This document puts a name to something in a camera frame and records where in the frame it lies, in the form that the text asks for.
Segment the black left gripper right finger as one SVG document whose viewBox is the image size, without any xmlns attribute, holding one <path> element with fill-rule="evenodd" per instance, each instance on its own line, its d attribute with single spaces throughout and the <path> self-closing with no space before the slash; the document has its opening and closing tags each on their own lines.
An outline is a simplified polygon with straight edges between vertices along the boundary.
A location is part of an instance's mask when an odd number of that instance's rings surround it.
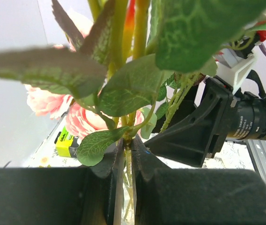
<svg viewBox="0 0 266 225">
<path fill-rule="evenodd" d="M 266 184 L 245 169 L 172 169 L 132 144 L 137 225 L 266 225 Z"/>
</svg>

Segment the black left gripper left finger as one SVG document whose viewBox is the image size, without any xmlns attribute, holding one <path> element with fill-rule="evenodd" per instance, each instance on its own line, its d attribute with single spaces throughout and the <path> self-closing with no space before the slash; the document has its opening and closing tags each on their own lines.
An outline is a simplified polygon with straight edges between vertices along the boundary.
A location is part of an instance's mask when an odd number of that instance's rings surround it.
<svg viewBox="0 0 266 225">
<path fill-rule="evenodd" d="M 95 166 L 0 168 L 0 225 L 119 225 L 123 141 Z"/>
</svg>

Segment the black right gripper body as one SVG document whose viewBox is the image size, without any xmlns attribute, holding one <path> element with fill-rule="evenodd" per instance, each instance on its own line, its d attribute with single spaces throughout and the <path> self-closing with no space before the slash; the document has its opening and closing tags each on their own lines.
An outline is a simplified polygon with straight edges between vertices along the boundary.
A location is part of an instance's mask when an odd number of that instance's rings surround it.
<svg viewBox="0 0 266 225">
<path fill-rule="evenodd" d="M 256 71 L 251 70 L 247 79 L 257 84 L 259 95 L 241 90 L 235 93 L 236 113 L 227 137 L 237 140 L 266 141 L 266 92 Z"/>
</svg>

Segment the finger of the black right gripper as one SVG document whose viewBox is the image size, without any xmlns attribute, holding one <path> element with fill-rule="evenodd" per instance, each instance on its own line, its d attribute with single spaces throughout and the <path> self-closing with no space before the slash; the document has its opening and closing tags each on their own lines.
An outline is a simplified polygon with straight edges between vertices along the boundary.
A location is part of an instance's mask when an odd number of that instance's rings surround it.
<svg viewBox="0 0 266 225">
<path fill-rule="evenodd" d="M 182 101 L 168 128 L 145 142 L 150 151 L 189 166 L 201 167 L 220 152 L 233 121 L 232 87 L 219 77 L 207 78 L 199 106 L 197 87 Z"/>
</svg>

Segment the pink rose stem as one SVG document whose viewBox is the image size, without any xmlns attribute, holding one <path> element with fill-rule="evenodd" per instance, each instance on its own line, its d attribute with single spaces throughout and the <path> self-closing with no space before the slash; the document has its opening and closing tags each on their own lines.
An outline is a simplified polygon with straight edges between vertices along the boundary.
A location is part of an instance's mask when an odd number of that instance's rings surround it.
<svg viewBox="0 0 266 225">
<path fill-rule="evenodd" d="M 160 0 L 151 23 L 153 53 L 146 54 L 140 44 L 140 57 L 128 63 L 120 45 L 126 6 L 126 1 L 106 1 L 83 36 L 54 0 L 55 20 L 74 51 L 47 47 L 0 52 L 0 79 L 70 95 L 80 107 L 93 97 L 89 110 L 107 128 L 83 138 L 77 158 L 85 166 L 98 164 L 109 145 L 121 137 L 132 138 L 148 122 L 118 127 L 114 118 L 154 105 L 161 84 L 173 73 L 198 74 L 214 63 L 220 47 L 266 10 L 266 0 Z"/>
<path fill-rule="evenodd" d="M 68 16 L 74 22 L 81 34 L 86 37 L 93 26 L 93 22 L 86 16 L 75 12 L 72 9 L 67 11 Z M 104 120 L 92 111 L 82 108 L 77 103 L 70 106 L 73 97 L 71 95 L 53 94 L 47 90 L 38 87 L 32 87 L 29 84 L 24 85 L 27 90 L 27 105 L 36 114 L 36 116 L 50 115 L 50 119 L 60 119 L 63 113 L 69 113 L 66 116 L 66 130 L 73 136 L 78 137 L 78 143 L 82 139 L 96 131 L 108 130 Z M 141 124 L 144 121 L 143 114 L 138 110 L 136 112 L 134 125 Z"/>
</svg>

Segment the clear glass vase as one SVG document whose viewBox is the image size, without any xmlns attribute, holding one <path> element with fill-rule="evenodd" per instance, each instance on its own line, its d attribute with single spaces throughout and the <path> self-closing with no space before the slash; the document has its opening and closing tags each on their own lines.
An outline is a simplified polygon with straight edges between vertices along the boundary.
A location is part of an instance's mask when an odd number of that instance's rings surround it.
<svg viewBox="0 0 266 225">
<path fill-rule="evenodd" d="M 135 209 L 136 209 L 136 190 L 135 183 L 133 181 L 133 168 L 132 168 L 132 151 L 124 150 L 125 162 L 123 172 L 123 208 L 121 213 L 122 225 L 134 225 L 135 224 Z"/>
</svg>

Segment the floral patterned table mat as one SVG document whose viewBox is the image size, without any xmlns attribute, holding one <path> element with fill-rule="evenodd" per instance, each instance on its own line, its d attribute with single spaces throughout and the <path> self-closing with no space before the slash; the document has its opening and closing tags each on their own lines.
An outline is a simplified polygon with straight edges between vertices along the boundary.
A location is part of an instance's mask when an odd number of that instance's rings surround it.
<svg viewBox="0 0 266 225">
<path fill-rule="evenodd" d="M 25 163 L 26 167 L 77 167 L 80 162 L 72 157 L 60 157 L 55 150 L 54 141 L 57 134 L 65 125 L 65 118 L 58 120 L 58 126 L 52 131 L 51 135 L 40 145 L 33 155 Z M 225 142 L 221 152 L 216 153 L 214 158 L 205 159 L 203 168 L 218 169 L 247 169 L 254 170 L 250 155 L 245 145 L 232 142 Z"/>
</svg>

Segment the black green product box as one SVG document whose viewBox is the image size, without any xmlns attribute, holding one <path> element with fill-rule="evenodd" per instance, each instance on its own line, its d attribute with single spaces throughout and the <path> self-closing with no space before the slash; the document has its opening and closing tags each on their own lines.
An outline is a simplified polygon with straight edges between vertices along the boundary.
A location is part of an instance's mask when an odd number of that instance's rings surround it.
<svg viewBox="0 0 266 225">
<path fill-rule="evenodd" d="M 71 135 L 65 127 L 60 131 L 54 141 L 55 150 L 60 157 L 76 158 L 78 137 Z"/>
</svg>

